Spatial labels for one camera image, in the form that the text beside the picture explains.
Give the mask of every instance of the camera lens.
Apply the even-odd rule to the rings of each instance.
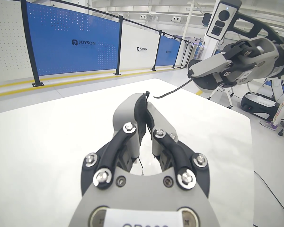
[[[221,31],[222,31],[222,28],[214,26],[211,33],[214,35],[220,35]]]
[[[227,10],[223,10],[219,13],[219,19],[221,21],[226,21],[229,18],[229,12]]]

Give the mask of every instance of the blue panel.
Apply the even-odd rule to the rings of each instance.
[[[161,36],[156,66],[174,65],[179,48],[179,41]]]
[[[39,75],[116,69],[119,23],[27,3]]]

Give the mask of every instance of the black cable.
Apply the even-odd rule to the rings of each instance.
[[[141,163],[140,157],[138,157],[138,159],[139,159],[139,161],[140,161],[140,164],[141,164],[141,166],[142,166],[142,169],[143,169],[143,165],[142,165],[142,163]]]
[[[154,98],[156,98],[156,99],[161,99],[161,98],[163,98],[163,97],[165,97],[165,96],[167,96],[167,95],[169,95],[169,94],[172,94],[172,93],[178,91],[179,89],[181,89],[182,87],[186,86],[186,85],[187,85],[188,83],[190,83],[192,80],[193,80],[193,79],[190,79],[188,82],[186,82],[186,83],[183,84],[182,86],[179,86],[178,88],[176,88],[175,90],[173,90],[173,91],[171,91],[171,92],[169,92],[169,93],[166,93],[166,94],[163,94],[162,96],[154,97]]]
[[[242,97],[242,98],[241,98],[241,97],[238,97],[238,96],[237,96],[237,95],[235,95],[235,94],[233,94],[233,95],[234,95],[234,96],[236,96],[236,97],[237,97],[237,98],[239,98],[239,99],[242,99],[242,98],[243,98],[243,97]]]
[[[238,97],[238,96],[235,95],[233,92],[231,92],[231,90],[228,90],[227,92],[232,93],[234,96],[236,96],[236,97],[239,98],[239,99],[242,99],[242,98],[243,98],[243,97],[242,97],[242,98],[241,98],[241,97]]]
[[[269,191],[272,193],[272,195],[274,196],[274,198],[278,201],[278,203],[280,204],[280,206],[283,208],[283,210],[284,210],[284,207],[283,207],[283,205],[281,204],[281,202],[277,199],[277,197],[275,196],[275,194],[272,192],[272,190],[269,188],[269,186],[267,185],[267,183],[264,181],[264,179],[256,172],[256,171],[254,171],[261,179],[262,179],[262,181],[264,182],[264,184],[267,186],[267,188],[269,189]]]

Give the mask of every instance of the white pegboard wall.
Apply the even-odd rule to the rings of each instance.
[[[0,0],[0,83],[30,77],[20,2]]]

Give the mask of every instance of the black railing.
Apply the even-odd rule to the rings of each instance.
[[[118,21],[119,21],[119,24],[120,24],[120,28],[119,28],[119,49],[118,49],[117,69],[116,69],[116,72],[114,73],[115,75],[120,75],[120,52],[121,52],[121,38],[122,38],[123,21],[127,21],[127,22],[130,22],[130,23],[139,25],[141,27],[145,27],[145,28],[154,30],[156,32],[159,32],[160,37],[159,37],[159,42],[158,42],[156,59],[155,59],[155,63],[154,63],[154,66],[152,68],[152,71],[155,71],[156,61],[157,61],[157,56],[158,56],[158,50],[159,50],[159,44],[160,44],[160,39],[161,39],[162,35],[163,36],[168,35],[168,36],[171,36],[173,39],[179,39],[180,40],[180,46],[181,46],[181,41],[187,42],[187,40],[184,40],[182,38],[168,34],[166,32],[162,32],[162,30],[158,30],[158,29],[140,24],[138,22],[134,22],[134,21],[129,20],[129,19],[125,19],[121,15],[117,16],[117,15],[114,15],[114,14],[111,14],[111,13],[107,13],[107,12],[104,12],[104,11],[85,7],[85,6],[82,6],[82,5],[79,5],[79,4],[75,4],[75,3],[71,3],[71,2],[67,2],[67,1],[63,1],[63,0],[49,0],[49,1],[64,3],[64,4],[67,4],[67,5],[75,6],[75,7],[82,8],[82,9],[87,9],[87,10],[90,10],[90,11],[93,11],[93,12],[96,12],[96,13],[101,13],[101,14],[105,14],[105,15],[108,15],[108,16],[112,16],[114,18],[118,18]],[[38,74],[38,70],[37,70],[37,65],[36,65],[36,61],[35,61],[32,41],[31,41],[31,35],[30,35],[30,29],[29,29],[29,23],[28,23],[28,14],[27,14],[27,4],[26,4],[27,1],[26,0],[20,0],[20,2],[21,2],[22,19],[23,19],[24,34],[25,34],[25,39],[26,39],[26,44],[27,44],[27,51],[28,51],[28,56],[29,56],[29,59],[30,59],[31,68],[32,68],[32,72],[33,72],[33,76],[34,76],[34,80],[35,80],[35,83],[33,83],[32,85],[33,85],[33,87],[43,86],[44,84],[42,82],[40,82],[40,79],[39,79],[39,74]],[[176,57],[175,63],[173,64],[172,68],[174,68],[175,65],[176,65],[177,57]]]

